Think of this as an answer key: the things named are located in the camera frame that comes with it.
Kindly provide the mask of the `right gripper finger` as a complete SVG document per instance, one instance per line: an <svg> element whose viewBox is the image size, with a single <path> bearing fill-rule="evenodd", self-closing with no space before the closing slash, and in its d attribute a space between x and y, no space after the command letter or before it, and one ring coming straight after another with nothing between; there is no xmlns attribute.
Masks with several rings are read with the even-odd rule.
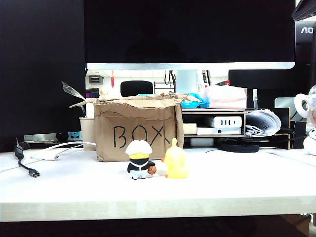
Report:
<svg viewBox="0 0 316 237"><path fill-rule="evenodd" d="M293 20L304 20L316 15L316 0L301 0L292 12Z"/></svg>

